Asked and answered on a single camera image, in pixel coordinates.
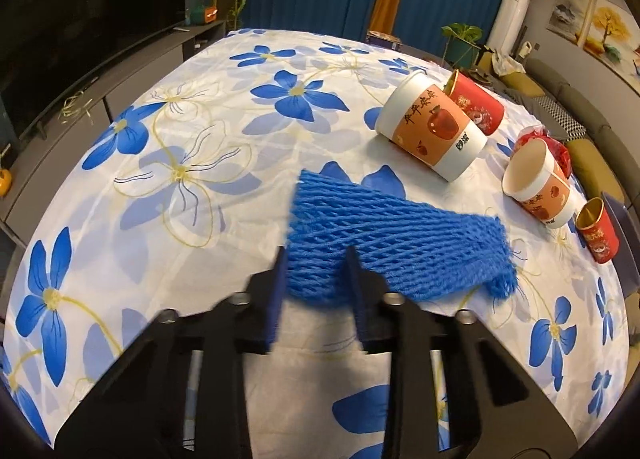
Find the paper cup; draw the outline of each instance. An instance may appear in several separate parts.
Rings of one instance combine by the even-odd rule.
[[[449,182],[471,165],[486,143],[482,131],[421,71],[391,94],[376,131]]]
[[[513,154],[502,178],[502,191],[549,228],[569,222],[575,198],[544,140],[530,140]]]
[[[594,197],[587,201],[575,219],[575,227],[587,241],[589,251],[598,264],[605,264],[616,256],[620,239],[613,229],[602,199]]]
[[[504,118],[504,105],[458,69],[451,74],[444,92],[487,136],[496,131]]]

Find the cylindrical floor air conditioner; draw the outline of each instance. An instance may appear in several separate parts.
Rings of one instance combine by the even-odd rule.
[[[530,0],[502,0],[498,16],[486,43],[498,53],[509,54],[527,14]]]

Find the table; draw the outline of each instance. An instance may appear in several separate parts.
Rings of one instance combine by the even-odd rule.
[[[623,390],[628,335],[615,270],[595,264],[574,224],[549,231],[502,194],[513,142],[536,123],[522,107],[500,99],[500,129],[451,184],[376,135],[380,107],[416,67],[440,85],[449,76],[330,36],[240,30],[119,116],[51,202],[10,299],[0,376],[41,434],[53,442],[160,309],[204,311],[267,269],[286,238],[297,176],[308,168],[500,216],[519,292],[497,303],[476,288],[424,308],[476,311],[583,443]],[[575,179],[572,186],[580,190]],[[286,301],[274,352],[246,361],[255,456],[376,457],[388,366],[386,355],[360,351],[348,310]],[[436,382],[444,398],[437,373]],[[443,399],[438,414],[446,445]]]

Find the black and white checkered cushion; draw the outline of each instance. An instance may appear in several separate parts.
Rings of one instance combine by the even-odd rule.
[[[541,107],[544,107],[545,110],[562,126],[568,134],[568,142],[587,137],[587,128],[581,123],[578,123],[574,117],[554,99],[545,95],[536,96],[534,100],[538,102]]]

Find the screw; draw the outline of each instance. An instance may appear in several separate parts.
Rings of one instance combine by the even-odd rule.
[[[234,293],[231,298],[229,298],[229,302],[233,305],[247,305],[251,301],[251,295],[249,295],[246,291],[238,291]]]
[[[161,324],[172,324],[178,320],[178,318],[180,318],[180,315],[175,309],[164,309],[158,316],[158,322]]]
[[[400,295],[400,293],[385,293],[382,296],[382,300],[384,300],[387,305],[404,304],[404,296]]]
[[[456,313],[456,319],[465,325],[473,324],[476,322],[476,313],[469,311],[468,309],[461,309]]]

